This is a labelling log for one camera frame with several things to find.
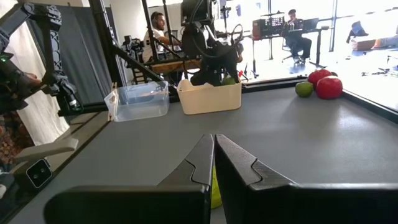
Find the clear plastic container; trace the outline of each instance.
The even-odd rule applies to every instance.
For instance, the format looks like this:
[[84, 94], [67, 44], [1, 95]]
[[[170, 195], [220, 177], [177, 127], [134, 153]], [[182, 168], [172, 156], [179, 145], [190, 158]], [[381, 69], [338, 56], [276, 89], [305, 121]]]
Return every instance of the clear plastic container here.
[[150, 82], [113, 90], [105, 99], [113, 121], [154, 118], [169, 110], [167, 82]]

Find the gray tabletop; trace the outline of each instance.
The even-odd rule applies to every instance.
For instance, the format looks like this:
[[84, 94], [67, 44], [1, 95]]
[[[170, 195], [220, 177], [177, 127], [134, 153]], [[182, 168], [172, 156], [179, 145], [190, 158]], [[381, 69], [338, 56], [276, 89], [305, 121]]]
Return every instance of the gray tabletop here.
[[11, 223], [43, 224], [45, 203], [77, 185], [156, 185], [207, 133], [225, 134], [299, 183], [398, 182], [397, 125], [288, 88], [244, 94], [235, 111], [186, 116], [174, 103], [163, 117], [110, 123]]

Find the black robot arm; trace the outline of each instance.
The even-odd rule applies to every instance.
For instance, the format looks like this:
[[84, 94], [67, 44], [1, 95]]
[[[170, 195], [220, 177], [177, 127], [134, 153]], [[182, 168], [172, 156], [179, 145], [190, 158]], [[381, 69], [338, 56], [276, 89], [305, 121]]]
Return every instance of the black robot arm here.
[[229, 74], [239, 83], [236, 66], [238, 63], [238, 43], [222, 44], [214, 36], [214, 0], [184, 0], [182, 7], [182, 49], [190, 57], [201, 57], [200, 71], [191, 77], [192, 85], [205, 83], [221, 85], [221, 71]]
[[[44, 39], [46, 73], [39, 86], [33, 86], [31, 79], [11, 62], [12, 54], [4, 52], [12, 33], [27, 19], [37, 22]], [[61, 13], [55, 6], [32, 3], [16, 4], [0, 18], [0, 113], [22, 109], [27, 105], [24, 99], [39, 90], [56, 96], [61, 110], [82, 110], [75, 87], [62, 70], [58, 37], [61, 24]]]

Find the red apple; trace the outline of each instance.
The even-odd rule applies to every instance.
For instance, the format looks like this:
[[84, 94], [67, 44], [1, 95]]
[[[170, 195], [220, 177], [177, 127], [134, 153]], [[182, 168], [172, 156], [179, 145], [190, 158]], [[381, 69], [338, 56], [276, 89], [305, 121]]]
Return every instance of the red apple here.
[[321, 80], [322, 78], [328, 77], [330, 75], [331, 75], [331, 72], [329, 72], [326, 69], [321, 69], [321, 70], [318, 70], [318, 71], [315, 71], [315, 72], [311, 73], [308, 76], [308, 81], [310, 83], [312, 83], [313, 88], [316, 89], [318, 81]]
[[325, 77], [319, 80], [316, 92], [321, 99], [337, 99], [343, 92], [343, 83], [336, 76]]

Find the beige basket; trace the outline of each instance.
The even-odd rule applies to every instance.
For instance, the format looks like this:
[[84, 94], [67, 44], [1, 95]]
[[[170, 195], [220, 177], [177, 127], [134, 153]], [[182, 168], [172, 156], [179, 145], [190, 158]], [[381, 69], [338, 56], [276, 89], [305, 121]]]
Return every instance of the beige basket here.
[[241, 107], [242, 83], [217, 86], [193, 86], [189, 80], [178, 84], [178, 96], [185, 114], [235, 110]]

